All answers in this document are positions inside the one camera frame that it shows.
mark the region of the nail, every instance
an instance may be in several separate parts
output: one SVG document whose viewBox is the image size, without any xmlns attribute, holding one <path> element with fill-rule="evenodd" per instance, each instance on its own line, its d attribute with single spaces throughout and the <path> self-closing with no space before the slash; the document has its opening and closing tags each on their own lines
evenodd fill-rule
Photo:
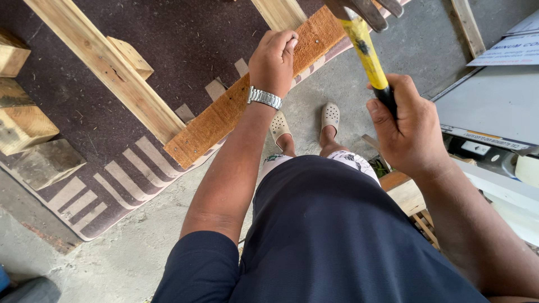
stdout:
<svg viewBox="0 0 539 303">
<path fill-rule="evenodd" d="M 378 110 L 378 102 L 376 102 L 375 100 L 371 99 L 367 102 L 367 109 L 371 112 L 371 113 L 376 113 L 376 111 Z"/>
</svg>

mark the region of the black rubber grip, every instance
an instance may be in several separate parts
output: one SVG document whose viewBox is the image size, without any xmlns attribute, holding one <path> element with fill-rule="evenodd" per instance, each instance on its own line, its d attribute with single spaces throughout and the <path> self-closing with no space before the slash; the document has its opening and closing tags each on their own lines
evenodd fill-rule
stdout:
<svg viewBox="0 0 539 303">
<path fill-rule="evenodd" d="M 397 104 L 395 103 L 395 97 L 393 96 L 393 91 L 389 85 L 384 89 L 372 88 L 374 90 L 374 95 L 380 100 L 391 112 L 393 118 L 397 119 Z"/>
</svg>

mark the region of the hand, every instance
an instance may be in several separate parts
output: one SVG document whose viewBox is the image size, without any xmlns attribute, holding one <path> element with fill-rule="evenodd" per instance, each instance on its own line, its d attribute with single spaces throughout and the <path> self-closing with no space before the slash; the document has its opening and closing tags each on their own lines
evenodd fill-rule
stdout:
<svg viewBox="0 0 539 303">
<path fill-rule="evenodd" d="M 295 31 L 267 31 L 249 60 L 251 85 L 284 98 L 292 84 Z"/>
<path fill-rule="evenodd" d="M 446 174 L 454 165 L 444 147 L 436 106 L 419 96 L 409 75 L 386 77 L 394 91 L 397 121 L 378 99 L 367 102 L 382 155 L 391 166 L 412 178 Z"/>
</svg>

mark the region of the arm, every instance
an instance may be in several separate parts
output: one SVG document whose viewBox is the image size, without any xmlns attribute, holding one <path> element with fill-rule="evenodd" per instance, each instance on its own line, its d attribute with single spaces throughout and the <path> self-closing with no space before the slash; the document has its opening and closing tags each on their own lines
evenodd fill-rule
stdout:
<svg viewBox="0 0 539 303">
<path fill-rule="evenodd" d="M 434 103 L 409 76 L 387 78 L 397 121 L 377 99 L 367 108 L 384 158 L 421 190 L 444 255 L 484 295 L 539 298 L 539 258 L 448 157 Z"/>
<path fill-rule="evenodd" d="M 298 34 L 268 31 L 249 62 L 251 85 L 284 98 L 292 83 Z M 257 181 L 264 140 L 276 110 L 253 102 L 202 179 L 183 222 L 180 238 L 216 231 L 236 244 Z"/>
</svg>

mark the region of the beige crocs shoe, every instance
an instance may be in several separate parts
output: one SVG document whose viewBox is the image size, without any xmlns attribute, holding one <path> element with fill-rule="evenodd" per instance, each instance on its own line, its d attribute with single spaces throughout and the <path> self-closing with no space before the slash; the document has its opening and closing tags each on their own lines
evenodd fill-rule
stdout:
<svg viewBox="0 0 539 303">
<path fill-rule="evenodd" d="M 286 122 L 285 115 L 282 113 L 282 111 L 277 111 L 275 116 L 273 116 L 273 120 L 271 121 L 271 125 L 269 126 L 269 131 L 271 132 L 271 136 L 273 137 L 273 141 L 275 141 L 275 144 L 277 144 L 277 139 L 284 135 L 284 134 L 290 134 L 292 136 L 292 133 L 290 132 L 290 129 L 288 128 L 288 123 Z"/>
<path fill-rule="evenodd" d="M 322 107 L 322 128 L 320 129 L 320 134 L 322 134 L 322 130 L 324 127 L 328 125 L 332 125 L 335 127 L 335 136 L 338 133 L 338 122 L 341 119 L 340 111 L 338 110 L 337 105 L 335 103 L 328 102 L 324 107 Z"/>
</svg>

